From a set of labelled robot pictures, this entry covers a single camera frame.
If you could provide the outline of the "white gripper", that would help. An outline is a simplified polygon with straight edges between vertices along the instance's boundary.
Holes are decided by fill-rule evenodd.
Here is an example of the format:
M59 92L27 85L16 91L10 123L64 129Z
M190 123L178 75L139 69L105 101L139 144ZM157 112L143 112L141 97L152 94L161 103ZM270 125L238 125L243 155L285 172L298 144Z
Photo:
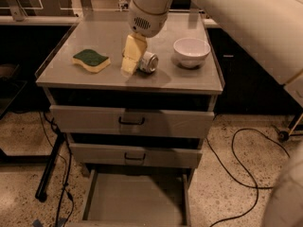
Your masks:
M129 5L128 23L133 32L129 34L122 53L121 74L130 77L145 54L147 38L156 36L163 28L168 13L151 13L141 9L134 1Z

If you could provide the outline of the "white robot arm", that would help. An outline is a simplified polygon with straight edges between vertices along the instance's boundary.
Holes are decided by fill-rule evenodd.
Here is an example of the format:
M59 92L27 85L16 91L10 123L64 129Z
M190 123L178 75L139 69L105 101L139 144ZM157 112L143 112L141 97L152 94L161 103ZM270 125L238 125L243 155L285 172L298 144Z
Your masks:
M302 102L303 0L191 0ZM163 28L172 0L131 0L129 25L145 37Z

